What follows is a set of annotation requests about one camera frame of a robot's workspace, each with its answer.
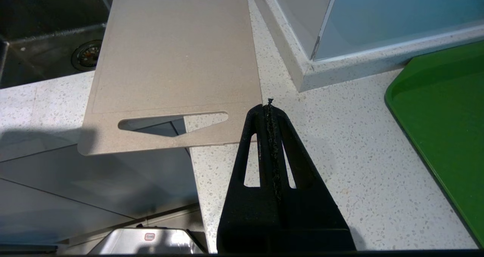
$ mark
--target drain strainer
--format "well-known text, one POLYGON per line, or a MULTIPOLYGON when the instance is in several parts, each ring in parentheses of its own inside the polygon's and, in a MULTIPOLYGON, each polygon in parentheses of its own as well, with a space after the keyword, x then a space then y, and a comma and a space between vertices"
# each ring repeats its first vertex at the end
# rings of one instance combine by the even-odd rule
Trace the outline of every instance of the drain strainer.
POLYGON ((80 45, 71 56, 74 68, 80 71, 92 71, 96 69, 97 59, 101 51, 102 40, 92 40, 80 45))

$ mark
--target cutting board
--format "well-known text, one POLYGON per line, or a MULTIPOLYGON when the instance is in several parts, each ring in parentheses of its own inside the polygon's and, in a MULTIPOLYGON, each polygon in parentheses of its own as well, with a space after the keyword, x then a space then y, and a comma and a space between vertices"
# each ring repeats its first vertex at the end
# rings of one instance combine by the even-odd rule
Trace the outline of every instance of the cutting board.
POLYGON ((247 0, 114 0, 78 150, 237 143, 261 102, 247 0), (128 119, 209 113, 228 119, 174 138, 119 129, 128 119))
POLYGON ((484 246, 484 42, 413 58, 385 101, 484 246))

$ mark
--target red label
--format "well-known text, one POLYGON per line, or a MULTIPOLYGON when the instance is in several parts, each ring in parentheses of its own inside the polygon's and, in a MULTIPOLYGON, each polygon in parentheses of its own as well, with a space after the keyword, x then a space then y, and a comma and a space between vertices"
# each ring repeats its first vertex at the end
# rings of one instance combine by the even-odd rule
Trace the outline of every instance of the red label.
POLYGON ((145 233, 145 240, 146 241, 154 240, 154 233, 145 233))

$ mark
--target sink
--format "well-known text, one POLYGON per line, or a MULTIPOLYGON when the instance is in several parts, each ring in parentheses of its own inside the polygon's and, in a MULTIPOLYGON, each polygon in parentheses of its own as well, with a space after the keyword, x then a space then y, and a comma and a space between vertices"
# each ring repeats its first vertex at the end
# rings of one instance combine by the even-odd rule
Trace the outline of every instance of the sink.
POLYGON ((112 0, 0 0, 0 88, 96 68, 112 0))

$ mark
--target beige cutting board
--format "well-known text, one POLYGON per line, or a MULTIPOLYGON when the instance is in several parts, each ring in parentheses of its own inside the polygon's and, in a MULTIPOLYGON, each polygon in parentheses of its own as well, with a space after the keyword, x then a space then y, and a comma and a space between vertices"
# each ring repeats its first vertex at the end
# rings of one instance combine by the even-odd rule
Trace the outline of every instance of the beige cutting board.
POLYGON ((247 0, 114 0, 78 150, 237 143, 261 102, 247 0), (174 138, 118 128, 126 119, 220 112, 228 120, 174 138))

